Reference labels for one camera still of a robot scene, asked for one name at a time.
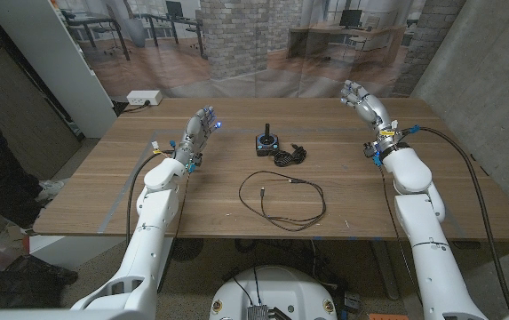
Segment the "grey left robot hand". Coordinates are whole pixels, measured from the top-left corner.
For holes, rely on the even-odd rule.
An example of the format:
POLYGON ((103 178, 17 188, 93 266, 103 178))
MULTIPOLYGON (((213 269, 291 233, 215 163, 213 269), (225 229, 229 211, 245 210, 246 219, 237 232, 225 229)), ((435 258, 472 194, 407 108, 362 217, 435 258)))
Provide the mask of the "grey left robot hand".
POLYGON ((183 165, 200 166, 203 160, 202 151, 210 135, 221 126, 216 120, 213 106, 206 105, 199 109, 187 122, 187 127, 173 158, 183 165))

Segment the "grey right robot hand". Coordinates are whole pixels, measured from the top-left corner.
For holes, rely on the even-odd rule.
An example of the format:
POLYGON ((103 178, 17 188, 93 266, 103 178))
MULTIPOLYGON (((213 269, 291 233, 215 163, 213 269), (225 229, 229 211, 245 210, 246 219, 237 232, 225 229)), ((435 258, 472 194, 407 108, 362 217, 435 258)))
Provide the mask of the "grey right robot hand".
POLYGON ((346 80, 341 90, 341 102, 352 107, 375 133, 379 147, 384 150, 394 144, 398 122, 392 121, 385 105, 362 85, 346 80))

